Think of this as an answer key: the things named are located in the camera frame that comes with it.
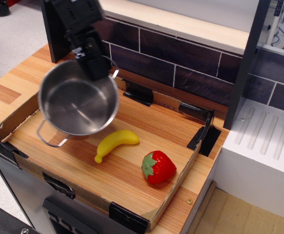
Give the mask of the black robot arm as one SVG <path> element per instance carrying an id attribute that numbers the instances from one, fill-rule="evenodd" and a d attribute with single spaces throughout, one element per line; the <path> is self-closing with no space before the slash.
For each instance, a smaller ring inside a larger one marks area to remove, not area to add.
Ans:
<path id="1" fill-rule="evenodd" d="M 81 69 L 92 81 L 105 78 L 111 62 L 105 58 L 107 50 L 93 26 L 103 20 L 97 0 L 52 0 L 51 4 L 65 28 L 64 37 Z"/>

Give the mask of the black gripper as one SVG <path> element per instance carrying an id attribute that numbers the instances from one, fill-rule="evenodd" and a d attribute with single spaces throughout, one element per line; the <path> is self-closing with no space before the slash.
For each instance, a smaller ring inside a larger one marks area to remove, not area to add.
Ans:
<path id="1" fill-rule="evenodd" d="M 96 29 L 88 26 L 81 31 L 69 30 L 65 37 L 70 42 L 71 51 L 77 62 L 92 81 L 105 78 L 109 74 L 109 63 L 100 49 L 100 36 Z"/>

